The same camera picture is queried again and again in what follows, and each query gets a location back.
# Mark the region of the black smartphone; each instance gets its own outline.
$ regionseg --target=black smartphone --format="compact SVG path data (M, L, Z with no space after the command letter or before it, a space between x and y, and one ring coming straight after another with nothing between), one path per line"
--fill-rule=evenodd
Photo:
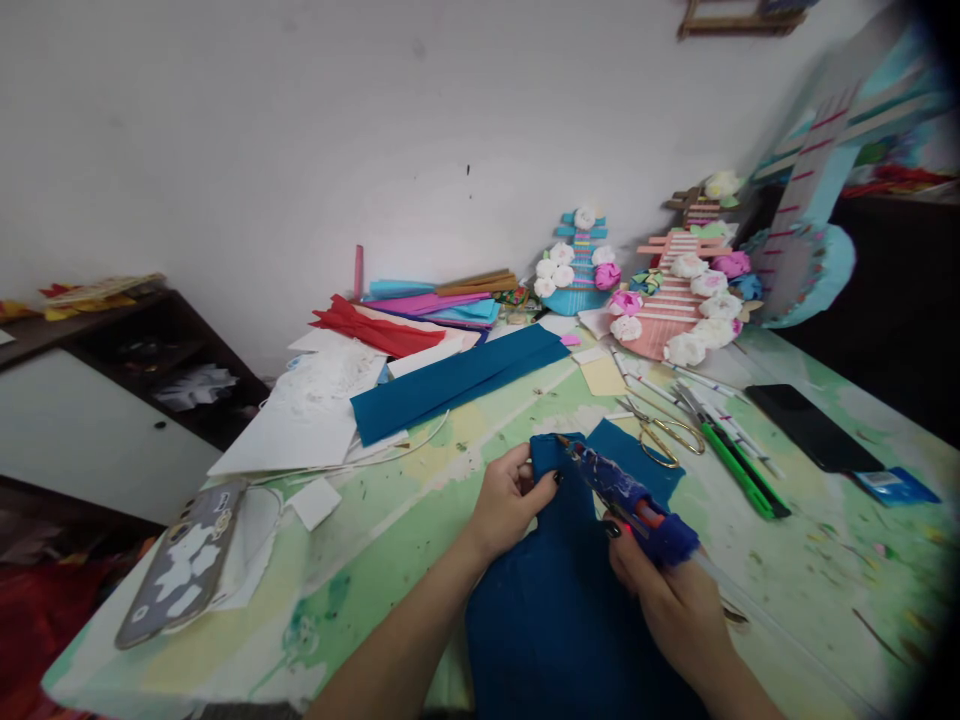
M879 472L883 463L792 385L751 385L744 392L824 472Z

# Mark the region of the black nail polish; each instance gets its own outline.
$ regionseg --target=black nail polish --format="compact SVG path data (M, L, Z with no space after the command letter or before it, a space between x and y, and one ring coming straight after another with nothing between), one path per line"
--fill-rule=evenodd
M613 520L601 520L600 524L603 525L604 532L607 533L607 537L611 540L616 540L620 537L620 527Z

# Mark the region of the hot glue gun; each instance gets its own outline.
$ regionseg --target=hot glue gun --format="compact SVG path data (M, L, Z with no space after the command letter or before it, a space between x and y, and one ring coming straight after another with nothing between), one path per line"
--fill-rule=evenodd
M650 491L620 467L581 442L557 435L580 477L600 496L611 513L633 529L640 549L657 567L674 567L689 560L700 538L680 516L666 510Z

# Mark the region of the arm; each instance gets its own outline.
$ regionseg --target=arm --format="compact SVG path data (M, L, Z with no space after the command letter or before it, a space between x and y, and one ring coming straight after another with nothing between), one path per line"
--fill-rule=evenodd
M628 525L605 516L610 564L640 598L657 647L714 720L782 720L770 697L737 654L727 632L720 591L695 562L657 570Z
M530 445L487 466L473 516L420 582L340 667L307 711L320 718L415 718L474 586L557 492L533 483Z

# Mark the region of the gold scissors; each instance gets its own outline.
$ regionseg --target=gold scissors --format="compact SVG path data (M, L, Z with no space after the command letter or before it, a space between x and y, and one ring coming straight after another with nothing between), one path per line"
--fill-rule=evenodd
M661 440L660 437L655 432L653 432L653 430L650 429L651 423L653 425L656 425L661 430L663 430L667 435L672 437L674 440L676 440L678 443L680 443L683 447L685 447L687 450L692 452L694 455L702 455L703 452L706 450L707 446L703 442L703 435L701 435L696 429L690 427L689 425L684 425L682 422L679 422L678 420L667 420L666 422L664 422L660 418L652 418L646 413L641 412L641 410L634 404L633 400L629 398L621 398L621 399L618 399L617 402L637 416L637 419L640 421L640 435L637 437L637 440L639 440L640 447L643 448L643 452L647 454L648 458L650 458L655 463L657 463L657 465L662 465L663 467L666 467L666 468L678 468L680 467L680 461L677 459L676 455L670 452L670 448L666 446L666 443L664 443L663 440ZM674 430L670 427L670 425L676 425L678 428L682 430L686 430L688 433L690 433L690 436L694 440L696 440L697 447L694 447L693 445L688 443L686 440L684 440L682 437L677 435L677 433L674 432ZM645 445L643 442L644 433L650 436L650 439L660 449L660 452L663 453L663 456L667 458L668 462L663 462L663 460L656 457L650 452L648 446Z

